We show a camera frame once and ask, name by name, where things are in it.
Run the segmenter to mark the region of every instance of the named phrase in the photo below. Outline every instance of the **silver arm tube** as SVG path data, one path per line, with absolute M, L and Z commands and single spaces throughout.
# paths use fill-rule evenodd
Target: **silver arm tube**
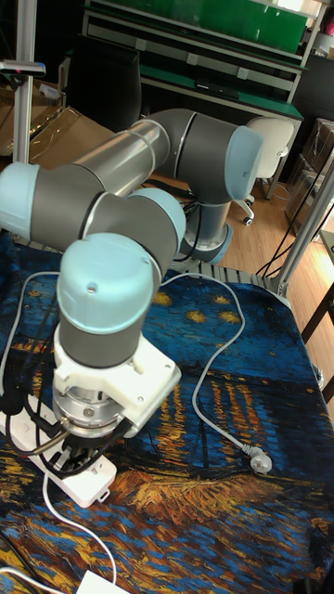
M 166 130 L 159 123 L 142 120 L 75 164 L 94 173 L 108 192 L 125 197 L 164 164 L 170 150 Z

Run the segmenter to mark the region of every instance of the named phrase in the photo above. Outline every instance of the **robotic arm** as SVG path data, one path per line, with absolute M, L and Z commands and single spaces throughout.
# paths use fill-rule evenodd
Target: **robotic arm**
M 17 162 L 1 174 L 2 227 L 64 252 L 53 408 L 71 446 L 96 447 L 123 419 L 132 437 L 178 383 L 178 367 L 142 335 L 146 313 L 180 249 L 220 260 L 229 203 L 249 194 L 261 146 L 247 127 L 168 110 L 75 163 Z M 199 233 L 198 214 L 186 225 L 166 192 L 134 191 L 157 169 L 188 182 Z

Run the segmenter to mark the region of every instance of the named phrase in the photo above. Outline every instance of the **green shelf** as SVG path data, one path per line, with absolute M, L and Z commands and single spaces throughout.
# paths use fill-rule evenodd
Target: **green shelf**
M 110 0 L 110 3 L 290 54 L 296 53 L 306 25 L 303 15 L 252 0 Z

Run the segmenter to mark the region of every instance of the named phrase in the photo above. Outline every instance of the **table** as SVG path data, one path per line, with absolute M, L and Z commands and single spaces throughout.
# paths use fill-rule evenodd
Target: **table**
M 15 314 L 19 279 L 58 265 L 56 254 L 16 247 L 0 236 L 0 352 Z M 272 472 L 255 476 L 249 460 L 192 409 L 203 365 L 235 334 L 239 318 L 224 288 L 182 278 L 156 296 L 144 334 L 177 362 L 183 377 L 145 429 L 109 453 L 119 469 L 110 497 L 81 510 L 50 487 L 60 513 L 92 526 L 110 546 L 118 585 L 130 594 L 288 594 L 294 581 L 321 578 L 331 563 L 334 433 L 326 405 L 290 310 L 260 287 L 233 288 L 246 328 L 216 359 L 199 407 L 268 452 Z M 29 287 L 11 368 L 22 365 L 53 290 L 51 278 Z M 37 393 L 40 385 L 36 378 Z M 50 395 L 47 385 L 46 399 Z M 1 528 L 41 576 L 69 594 L 87 564 L 111 579 L 97 546 L 49 515 L 41 473 L 3 438 L 0 468 L 6 477 Z M 0 560 L 17 565 L 3 550 Z M 19 592 L 9 579 L 1 588 L 4 594 Z

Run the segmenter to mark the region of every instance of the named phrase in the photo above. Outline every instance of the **cardboard box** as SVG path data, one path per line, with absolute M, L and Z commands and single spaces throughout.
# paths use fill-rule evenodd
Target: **cardboard box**
M 33 106 L 30 127 L 30 138 L 33 138 L 57 115 L 59 108 L 53 106 Z M 13 152 L 14 109 L 9 106 L 0 107 L 0 156 L 10 157 Z
M 317 173 L 326 175 L 334 160 L 334 122 L 318 118 L 302 155 Z
M 108 128 L 89 120 L 73 108 L 66 108 L 32 139 L 30 162 L 38 163 L 45 169 L 55 169 L 75 161 L 113 136 Z
M 36 79 L 33 81 L 32 85 L 32 105 L 37 106 L 60 106 L 61 104 L 61 97 L 57 99 L 46 97 L 43 93 L 40 92 L 41 84 L 45 84 L 46 86 L 50 86 L 52 88 L 58 88 L 56 84 L 48 83 L 43 79 Z M 15 91 L 10 88 L 9 84 L 0 84 L 0 108 L 2 107 L 11 107 L 14 105 L 14 96 Z
M 288 217 L 289 221 L 292 220 L 293 216 L 302 204 L 302 201 L 306 196 L 306 192 L 310 189 L 316 177 L 316 170 L 313 169 L 313 167 L 311 167 L 310 163 L 308 163 L 308 161 L 302 155 L 299 155 L 295 167 L 291 173 L 288 185 L 290 199 L 285 209 L 285 214 Z M 324 175 L 319 176 L 318 180 L 315 183 L 315 186 L 311 190 L 300 212 L 298 213 L 296 220 L 294 221 L 293 231 L 296 235 L 300 230 L 303 222 L 305 221 L 308 213 L 310 212 L 311 207 L 313 206 L 313 203 L 315 201 L 319 189 L 321 188 L 324 178 Z M 334 198 L 328 205 L 327 212 L 330 210 L 330 207 L 333 203 Z M 333 213 L 329 216 L 323 228 L 331 230 L 332 227 L 334 227 Z M 315 238 L 315 241 L 321 241 L 319 235 Z

